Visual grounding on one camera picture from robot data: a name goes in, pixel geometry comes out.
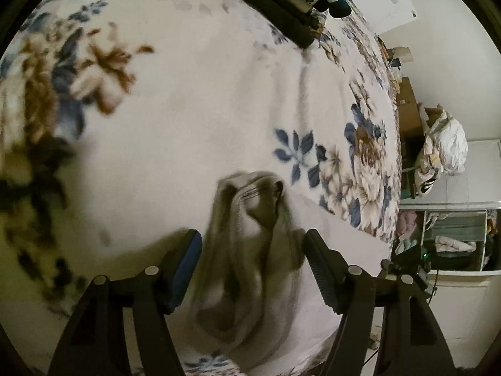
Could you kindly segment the beige small garment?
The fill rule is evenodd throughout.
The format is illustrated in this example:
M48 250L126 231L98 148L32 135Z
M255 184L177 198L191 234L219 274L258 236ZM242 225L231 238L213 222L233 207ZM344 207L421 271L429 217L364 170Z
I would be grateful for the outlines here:
M219 183L190 316L247 374L266 373L290 336L304 261L289 194L258 171Z

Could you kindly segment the white crumpled clothes pile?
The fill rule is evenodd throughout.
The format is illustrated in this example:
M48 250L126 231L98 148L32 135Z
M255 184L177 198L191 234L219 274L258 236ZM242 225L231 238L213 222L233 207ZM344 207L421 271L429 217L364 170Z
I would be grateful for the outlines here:
M423 198L442 176L464 173L469 147L464 127L444 107L421 105L420 110L426 115L425 141L414 163L414 188Z

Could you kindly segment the white shelf unit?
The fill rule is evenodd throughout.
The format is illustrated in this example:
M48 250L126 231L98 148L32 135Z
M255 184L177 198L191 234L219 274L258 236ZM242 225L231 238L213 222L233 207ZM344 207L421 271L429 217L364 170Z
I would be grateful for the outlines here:
M500 331L500 212L406 207L396 252L411 246L421 249L428 302L453 360L473 367Z

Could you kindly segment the brown wooden cabinet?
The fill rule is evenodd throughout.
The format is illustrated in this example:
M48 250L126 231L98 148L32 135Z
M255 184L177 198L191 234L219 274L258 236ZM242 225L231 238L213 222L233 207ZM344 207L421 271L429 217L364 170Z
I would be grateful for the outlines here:
M402 155L401 199L414 199L414 165L425 142L420 109L408 77L403 77L396 96Z

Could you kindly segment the floral white bed blanket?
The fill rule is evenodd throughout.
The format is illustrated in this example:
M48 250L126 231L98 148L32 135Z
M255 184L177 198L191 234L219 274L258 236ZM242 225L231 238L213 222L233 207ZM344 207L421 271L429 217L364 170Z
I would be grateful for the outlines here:
M205 241L220 182L267 171L293 223L372 274L401 186L395 89L354 10L301 49L243 0L43 0L3 56L1 176L29 194L1 212L1 323L49 371L84 288ZM190 316L168 319L191 375L247 374ZM322 363L340 319L302 264L296 315L266 373Z

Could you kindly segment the patterned dark sock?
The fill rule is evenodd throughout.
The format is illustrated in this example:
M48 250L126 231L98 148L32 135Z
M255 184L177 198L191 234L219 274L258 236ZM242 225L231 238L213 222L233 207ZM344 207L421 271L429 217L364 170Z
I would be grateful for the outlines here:
M302 0L309 7L324 13L329 12L333 18L345 18L352 14L352 8L346 0Z

